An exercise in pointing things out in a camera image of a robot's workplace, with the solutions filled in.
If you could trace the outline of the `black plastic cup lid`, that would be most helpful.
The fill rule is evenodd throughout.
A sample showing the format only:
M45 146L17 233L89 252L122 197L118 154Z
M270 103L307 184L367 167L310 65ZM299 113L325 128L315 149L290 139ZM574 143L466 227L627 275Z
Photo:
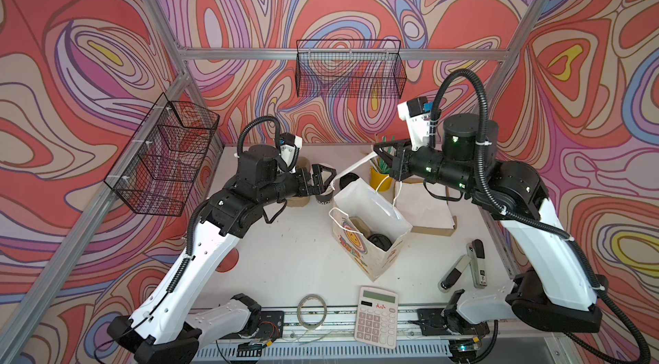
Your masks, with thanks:
M372 234L368 241L383 252L388 252L392 247L392 241L386 235Z

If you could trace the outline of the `white paper takeout bag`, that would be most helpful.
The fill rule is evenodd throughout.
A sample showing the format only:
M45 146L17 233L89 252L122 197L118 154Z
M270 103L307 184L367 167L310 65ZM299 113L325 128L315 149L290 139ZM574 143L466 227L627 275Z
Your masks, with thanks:
M336 241L371 281L380 278L399 257L412 225L394 206L396 183L388 176L370 184L358 178L345 186L340 179L369 166L374 152L357 161L331 182L329 217Z

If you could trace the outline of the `single pulp cup carrier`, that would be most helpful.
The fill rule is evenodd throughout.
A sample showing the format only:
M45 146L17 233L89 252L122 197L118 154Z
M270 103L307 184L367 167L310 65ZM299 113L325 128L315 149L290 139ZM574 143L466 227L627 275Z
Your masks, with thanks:
M357 216L351 216L350 218L347 219L347 223L345 224L345 228L351 228L352 230L358 231L361 235L368 237L372 234L372 231L370 230L369 226L367 226L366 223L362 221Z

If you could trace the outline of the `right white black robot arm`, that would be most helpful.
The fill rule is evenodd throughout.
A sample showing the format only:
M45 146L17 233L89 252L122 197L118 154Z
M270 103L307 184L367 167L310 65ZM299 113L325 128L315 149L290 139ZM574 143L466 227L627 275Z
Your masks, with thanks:
M588 345L579 334L597 333L605 305L638 346L636 362L651 360L650 346L633 321L610 299L607 278L597 275L578 242L561 225L547 187L532 166L497 159L498 125L487 104L477 114L446 120L435 101L422 96L398 105L409 137L373 149L397 181L413 176L424 185L461 192L499 221L522 248L530 269L515 276L504 299L512 315L528 326L563 333L607 363L618 360Z

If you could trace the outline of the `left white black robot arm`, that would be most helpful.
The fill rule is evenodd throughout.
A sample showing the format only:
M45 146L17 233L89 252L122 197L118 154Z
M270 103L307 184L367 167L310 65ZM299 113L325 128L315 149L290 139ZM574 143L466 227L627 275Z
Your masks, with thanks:
M137 363L189 363L200 348L227 335L249 338L259 332L262 307L245 294L200 314L190 311L217 267L258 221L268 224L269 204L286 209L290 197L325 193L336 170L323 164L298 168L301 143L276 136L273 144L237 143L237 173L192 212L185 249L156 290L131 315L107 329L111 340Z

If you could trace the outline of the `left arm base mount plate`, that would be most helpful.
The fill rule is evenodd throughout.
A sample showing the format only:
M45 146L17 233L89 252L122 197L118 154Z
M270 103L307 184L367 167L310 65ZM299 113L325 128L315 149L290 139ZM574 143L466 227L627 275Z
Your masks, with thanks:
M226 335L221 340L257 339L275 341L282 336L284 322L285 312L283 310L262 311L257 327L252 330Z

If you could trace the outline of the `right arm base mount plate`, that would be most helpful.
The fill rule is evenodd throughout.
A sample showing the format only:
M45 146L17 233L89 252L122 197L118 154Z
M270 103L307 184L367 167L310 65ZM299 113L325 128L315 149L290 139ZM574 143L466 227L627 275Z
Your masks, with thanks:
M464 289L455 291L443 308L417 309L417 320L413 320L412 324L420 326L424 337L452 335L483 338L487 336L490 328L486 322L471 324L458 313L458 301L464 293Z

